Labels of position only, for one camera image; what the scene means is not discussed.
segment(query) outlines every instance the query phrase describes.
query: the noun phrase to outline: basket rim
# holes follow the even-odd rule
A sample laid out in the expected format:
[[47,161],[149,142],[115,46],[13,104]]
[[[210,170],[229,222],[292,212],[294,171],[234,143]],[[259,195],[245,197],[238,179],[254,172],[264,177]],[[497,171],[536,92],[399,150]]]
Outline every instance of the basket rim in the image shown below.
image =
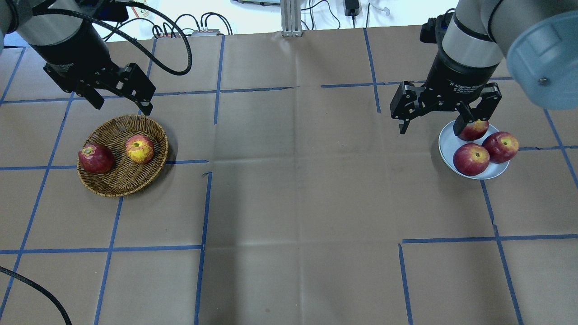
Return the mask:
[[153,123],[155,128],[158,128],[161,131],[162,134],[162,144],[165,145],[165,150],[163,152],[159,152],[158,154],[160,154],[161,157],[161,161],[162,163],[159,165],[159,167],[150,175],[150,177],[143,182],[141,185],[139,185],[138,187],[128,190],[126,192],[123,193],[119,193],[119,194],[109,194],[109,193],[102,193],[99,191],[94,190],[89,184],[87,184],[84,179],[82,178],[82,173],[87,173],[86,171],[84,171],[84,169],[82,169],[81,165],[80,165],[80,159],[77,159],[76,162],[76,170],[78,173],[78,176],[80,178],[80,181],[84,184],[84,186],[89,189],[91,192],[93,192],[94,194],[98,194],[100,196],[103,197],[111,197],[111,198],[116,198],[116,197],[124,197],[126,195],[130,195],[130,194],[134,194],[138,191],[140,191],[141,189],[143,189],[144,187],[146,187],[147,185],[149,185],[152,181],[154,181],[157,176],[160,174],[161,170],[163,169],[163,167],[166,165],[166,161],[168,158],[168,154],[169,154],[169,139],[168,136],[166,135],[166,131],[165,129],[154,119],[150,118],[149,116],[146,115],[139,115],[139,114],[126,114],[126,115],[120,115],[120,116],[116,116],[104,123],[102,123],[98,128],[96,128],[93,132],[90,133],[90,135],[86,138],[86,140],[84,141],[83,147],[88,144],[89,139],[100,132],[100,130],[104,129],[105,127],[108,127],[110,124],[116,122],[118,119],[123,119],[123,118],[136,118],[136,119],[146,119],[150,122]]

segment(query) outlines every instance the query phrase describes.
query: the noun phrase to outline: metal post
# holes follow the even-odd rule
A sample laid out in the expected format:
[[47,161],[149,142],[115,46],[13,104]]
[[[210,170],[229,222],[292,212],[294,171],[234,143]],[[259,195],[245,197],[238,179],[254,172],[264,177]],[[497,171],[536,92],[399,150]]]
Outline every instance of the metal post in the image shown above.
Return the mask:
[[302,36],[301,7],[298,0],[281,0],[281,31],[283,36]]

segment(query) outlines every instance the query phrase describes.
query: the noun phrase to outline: wicker basket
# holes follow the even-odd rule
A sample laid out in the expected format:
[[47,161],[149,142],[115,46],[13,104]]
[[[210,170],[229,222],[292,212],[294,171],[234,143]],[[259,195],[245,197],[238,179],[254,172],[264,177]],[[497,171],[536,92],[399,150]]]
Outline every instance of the wicker basket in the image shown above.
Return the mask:
[[[154,143],[154,157],[146,164],[137,164],[127,157],[125,144],[136,134],[145,135]],[[88,173],[77,163],[82,183],[93,193],[104,197],[133,194],[150,184],[160,173],[169,153],[169,141],[160,124],[143,115],[115,117],[98,127],[84,142],[98,143],[111,149],[115,166],[103,174]]]

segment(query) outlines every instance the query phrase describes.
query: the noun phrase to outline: white floor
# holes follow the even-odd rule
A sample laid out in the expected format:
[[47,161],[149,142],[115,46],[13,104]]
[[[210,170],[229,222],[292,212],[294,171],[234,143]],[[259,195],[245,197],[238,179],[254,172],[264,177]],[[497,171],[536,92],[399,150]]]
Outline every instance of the white floor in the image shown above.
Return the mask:
[[[216,12],[225,16],[231,23],[234,34],[257,34],[265,32],[276,32],[281,30],[281,10],[279,5],[261,6],[256,3],[239,3],[234,0],[146,0],[147,4],[160,10],[171,19],[176,19],[179,15],[189,13],[197,19],[206,12]],[[403,26],[421,25],[429,17],[436,17],[444,13],[449,8],[454,8],[458,0],[360,0],[360,14],[355,18],[356,27],[365,27],[369,3],[375,6],[369,8],[369,27],[377,26]],[[339,19],[341,28],[353,28],[351,17],[344,14],[344,0],[328,0],[331,10]],[[309,0],[301,0],[301,8],[309,7]],[[379,10],[389,9],[389,15]],[[320,3],[312,9],[315,21],[315,29],[337,29],[338,22],[331,16],[327,3]],[[130,10],[131,18],[135,14]],[[162,25],[162,18],[154,14],[147,17],[157,25]],[[302,20],[311,27],[309,10],[302,12]],[[219,28],[226,34],[226,29],[221,20],[215,16],[208,21],[209,28]],[[194,28],[194,21],[188,18],[179,20],[181,28]],[[152,37],[152,25],[146,21],[134,21],[123,27],[123,31],[137,39],[150,39]],[[108,34],[107,30],[97,30],[102,34]],[[110,41],[122,40],[118,35],[114,35]]]

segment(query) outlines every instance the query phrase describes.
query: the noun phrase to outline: light blue plastic cover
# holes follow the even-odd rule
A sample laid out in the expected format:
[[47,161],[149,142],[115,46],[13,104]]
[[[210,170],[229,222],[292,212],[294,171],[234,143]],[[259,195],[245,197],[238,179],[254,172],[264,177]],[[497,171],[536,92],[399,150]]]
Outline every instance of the light blue plastic cover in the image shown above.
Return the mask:
[[533,103],[546,109],[578,108],[578,10],[532,26],[514,41],[506,60]]

